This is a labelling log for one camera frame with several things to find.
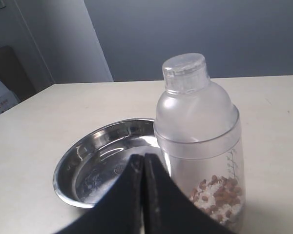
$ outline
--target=bowl rim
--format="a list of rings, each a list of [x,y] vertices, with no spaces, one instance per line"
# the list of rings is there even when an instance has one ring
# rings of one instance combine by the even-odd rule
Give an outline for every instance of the bowl rim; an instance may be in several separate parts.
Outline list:
[[[75,144],[73,144],[66,152],[65,154],[62,156],[62,158],[60,159],[60,161],[58,162],[55,170],[54,170],[54,173],[53,173],[53,179],[52,179],[52,182],[53,182],[53,189],[54,189],[54,192],[56,193],[56,195],[63,201],[65,202],[66,204],[69,204],[69,205],[72,205],[72,206],[75,206],[75,207],[79,207],[79,208],[85,208],[85,209],[90,209],[92,208],[95,204],[90,204],[90,203],[84,203],[84,202],[80,202],[80,201],[76,201],[76,200],[73,200],[71,198],[69,198],[68,196],[66,196],[61,190],[60,190],[60,187],[59,187],[59,184],[58,184],[58,175],[59,175],[59,170],[60,170],[60,167],[62,166],[63,164],[63,161],[68,157],[68,154],[76,148],[77,145],[79,145],[85,138],[89,137],[90,135],[93,135],[105,128],[108,128],[108,127],[111,127],[111,126],[114,126],[114,125],[117,125],[117,124],[120,124],[120,123],[124,123],[124,122],[131,122],[131,121],[149,121],[149,122],[153,122],[154,123],[154,119],[152,118],[129,118],[129,119],[124,119],[124,120],[120,120],[120,121],[117,121],[117,122],[114,122],[114,123],[111,123],[111,124],[108,124],[106,126],[103,126],[101,128],[98,128],[96,130],[94,130],[93,132],[91,133],[88,133],[87,135],[85,135],[83,138],[81,138],[80,140],[78,140]]]

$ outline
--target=white table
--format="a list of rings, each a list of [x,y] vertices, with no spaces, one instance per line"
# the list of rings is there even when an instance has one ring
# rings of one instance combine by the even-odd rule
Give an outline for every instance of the white table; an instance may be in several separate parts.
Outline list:
[[[293,234],[293,76],[224,78],[242,116],[247,212],[243,234]],[[47,234],[82,213],[52,175],[87,133],[154,117],[162,81],[56,84],[0,115],[0,234]]]

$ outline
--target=stainless steel bowl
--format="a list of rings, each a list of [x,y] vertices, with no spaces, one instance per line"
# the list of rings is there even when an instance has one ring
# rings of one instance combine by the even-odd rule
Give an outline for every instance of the stainless steel bowl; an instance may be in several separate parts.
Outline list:
[[[67,204],[92,208],[122,173],[130,155],[161,155],[153,123],[147,118],[128,119],[86,135],[58,163],[55,193]]]

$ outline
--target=black object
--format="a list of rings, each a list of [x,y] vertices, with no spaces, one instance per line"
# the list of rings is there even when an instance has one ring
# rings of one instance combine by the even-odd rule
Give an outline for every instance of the black object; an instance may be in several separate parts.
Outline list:
[[[107,194],[58,234],[233,234],[197,209],[169,178],[157,155],[132,155]]]

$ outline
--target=clear plastic bottle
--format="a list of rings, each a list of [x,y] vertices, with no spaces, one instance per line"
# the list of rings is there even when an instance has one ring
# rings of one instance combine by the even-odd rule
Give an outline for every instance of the clear plastic bottle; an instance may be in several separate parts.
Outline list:
[[[201,54],[170,58],[163,74],[154,132],[168,172],[199,209],[237,232],[245,207],[239,111]]]

